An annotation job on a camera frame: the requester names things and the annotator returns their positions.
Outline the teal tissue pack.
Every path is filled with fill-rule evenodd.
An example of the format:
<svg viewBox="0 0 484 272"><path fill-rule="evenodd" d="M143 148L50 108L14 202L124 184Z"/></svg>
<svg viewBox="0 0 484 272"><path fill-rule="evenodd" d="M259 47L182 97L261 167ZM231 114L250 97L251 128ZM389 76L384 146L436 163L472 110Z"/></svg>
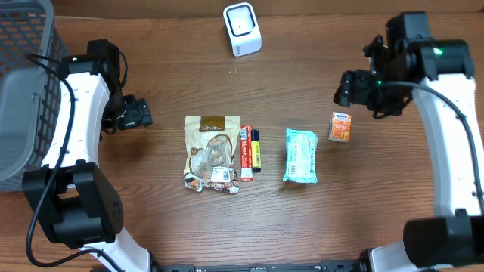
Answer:
<svg viewBox="0 0 484 272"><path fill-rule="evenodd" d="M311 131L286 130L286 167L283 181L317 184L315 154L318 136Z"/></svg>

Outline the brown snack pouch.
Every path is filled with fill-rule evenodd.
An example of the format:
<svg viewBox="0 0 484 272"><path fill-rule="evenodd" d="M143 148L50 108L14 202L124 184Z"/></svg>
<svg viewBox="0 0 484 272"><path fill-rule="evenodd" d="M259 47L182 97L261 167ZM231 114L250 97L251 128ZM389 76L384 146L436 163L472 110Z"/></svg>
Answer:
<svg viewBox="0 0 484 272"><path fill-rule="evenodd" d="M234 155L241 123L239 116L187 116L187 159L183 181L200 192L207 187L223 193L239 192Z"/></svg>

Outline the yellow highlighter marker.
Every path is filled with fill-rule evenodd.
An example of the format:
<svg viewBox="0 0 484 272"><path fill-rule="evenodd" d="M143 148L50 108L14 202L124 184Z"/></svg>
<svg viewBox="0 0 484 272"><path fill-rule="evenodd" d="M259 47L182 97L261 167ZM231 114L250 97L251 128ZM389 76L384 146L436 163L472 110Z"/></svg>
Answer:
<svg viewBox="0 0 484 272"><path fill-rule="evenodd" d="M256 129L253 129L251 131L251 155L252 155L253 172L261 172L262 163L261 163L259 131Z"/></svg>

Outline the red snack stick packet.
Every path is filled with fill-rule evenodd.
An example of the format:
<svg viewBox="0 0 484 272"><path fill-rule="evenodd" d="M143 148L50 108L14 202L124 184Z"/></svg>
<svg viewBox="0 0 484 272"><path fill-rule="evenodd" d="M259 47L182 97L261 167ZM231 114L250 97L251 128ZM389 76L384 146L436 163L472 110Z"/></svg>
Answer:
<svg viewBox="0 0 484 272"><path fill-rule="evenodd" d="M252 126L245 125L240 130L241 180L254 181L252 169L251 131Z"/></svg>

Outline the orange tissue pack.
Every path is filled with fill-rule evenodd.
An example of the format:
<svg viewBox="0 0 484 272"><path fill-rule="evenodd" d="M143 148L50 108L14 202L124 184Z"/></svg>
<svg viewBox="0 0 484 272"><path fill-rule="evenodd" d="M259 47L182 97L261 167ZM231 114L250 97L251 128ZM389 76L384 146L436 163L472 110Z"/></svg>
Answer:
<svg viewBox="0 0 484 272"><path fill-rule="evenodd" d="M349 114L332 112L330 117L328 139L347 143L350 139L352 118Z"/></svg>

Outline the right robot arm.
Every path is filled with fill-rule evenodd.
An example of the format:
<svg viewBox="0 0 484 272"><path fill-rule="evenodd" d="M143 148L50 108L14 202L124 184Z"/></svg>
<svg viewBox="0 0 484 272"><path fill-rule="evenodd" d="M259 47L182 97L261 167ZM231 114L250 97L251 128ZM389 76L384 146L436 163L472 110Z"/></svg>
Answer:
<svg viewBox="0 0 484 272"><path fill-rule="evenodd" d="M334 95L375 119L415 104L434 179L434 215L405 223L402 240L363 251L359 271L436 271L483 261L483 144L476 116L475 69L468 44L437 40L426 13L390 19L386 35L363 49L368 70L346 71Z"/></svg>

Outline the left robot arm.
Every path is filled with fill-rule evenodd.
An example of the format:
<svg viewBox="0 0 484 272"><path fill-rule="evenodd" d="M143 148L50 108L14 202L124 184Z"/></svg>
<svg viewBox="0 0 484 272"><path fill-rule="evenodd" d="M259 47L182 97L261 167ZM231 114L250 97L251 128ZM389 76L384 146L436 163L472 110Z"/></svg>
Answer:
<svg viewBox="0 0 484 272"><path fill-rule="evenodd" d="M107 271L159 271L153 253L125 229L122 200L98 163L103 133L153 122L146 100L122 93L124 53L106 39L91 40L86 54L63 57L46 72L59 79L61 102L40 169L23 175L33 209L27 258L37 267L56 267L92 255Z"/></svg>

